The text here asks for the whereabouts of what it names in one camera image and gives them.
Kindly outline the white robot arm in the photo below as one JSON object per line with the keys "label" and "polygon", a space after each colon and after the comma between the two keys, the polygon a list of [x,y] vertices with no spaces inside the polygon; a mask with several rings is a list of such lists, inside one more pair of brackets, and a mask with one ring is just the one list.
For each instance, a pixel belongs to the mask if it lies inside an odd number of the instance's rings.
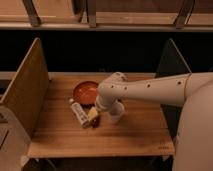
{"label": "white robot arm", "polygon": [[135,82],[116,72],[99,84],[95,107],[116,123],[124,112],[123,99],[181,107],[172,171],[213,171],[213,72]]}

